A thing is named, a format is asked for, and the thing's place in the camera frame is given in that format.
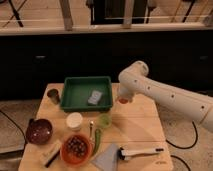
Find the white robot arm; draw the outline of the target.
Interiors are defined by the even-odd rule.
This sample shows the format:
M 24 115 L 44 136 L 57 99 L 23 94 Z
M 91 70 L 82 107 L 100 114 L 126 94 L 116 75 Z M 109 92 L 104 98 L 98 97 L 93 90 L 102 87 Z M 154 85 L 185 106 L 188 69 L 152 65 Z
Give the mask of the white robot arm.
M 147 77 L 148 73 L 148 65 L 143 61 L 135 61 L 122 70 L 117 98 L 128 103 L 135 94 L 144 94 L 213 132 L 213 97 L 154 81 Z

